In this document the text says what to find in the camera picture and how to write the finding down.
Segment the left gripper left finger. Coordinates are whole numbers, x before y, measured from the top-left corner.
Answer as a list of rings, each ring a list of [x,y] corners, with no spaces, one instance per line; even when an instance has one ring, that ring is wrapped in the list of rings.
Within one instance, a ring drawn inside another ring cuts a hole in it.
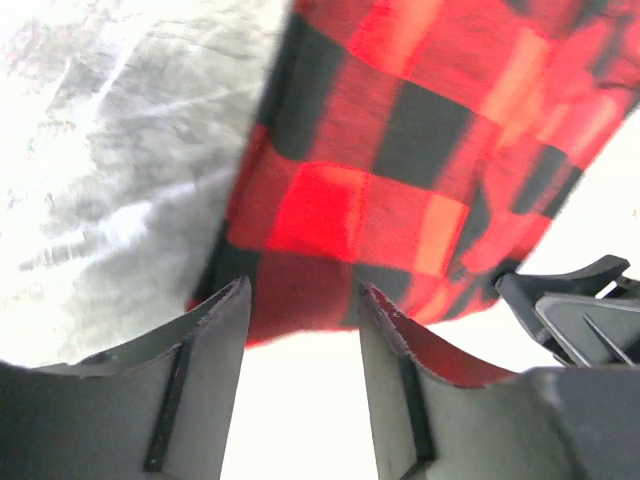
[[[250,311],[242,278],[78,364],[3,363],[2,477],[219,478]]]

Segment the red black plaid shirt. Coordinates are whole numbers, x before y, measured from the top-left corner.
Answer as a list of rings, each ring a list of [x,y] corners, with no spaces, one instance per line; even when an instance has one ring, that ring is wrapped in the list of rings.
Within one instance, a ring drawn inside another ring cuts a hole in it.
[[[196,307],[239,277],[248,345],[482,311],[639,102],[635,1],[297,1]]]

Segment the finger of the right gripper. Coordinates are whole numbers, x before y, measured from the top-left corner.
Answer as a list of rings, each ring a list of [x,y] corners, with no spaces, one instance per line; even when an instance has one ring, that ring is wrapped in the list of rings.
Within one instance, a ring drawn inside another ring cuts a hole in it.
[[[639,365],[639,282],[605,255],[562,275],[507,273],[496,290],[528,335],[565,366]]]

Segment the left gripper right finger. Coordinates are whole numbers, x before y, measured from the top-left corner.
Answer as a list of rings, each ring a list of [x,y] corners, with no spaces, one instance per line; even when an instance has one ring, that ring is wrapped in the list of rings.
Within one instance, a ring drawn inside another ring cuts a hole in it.
[[[514,373],[450,344],[372,286],[359,331],[382,479],[635,479],[639,371]]]

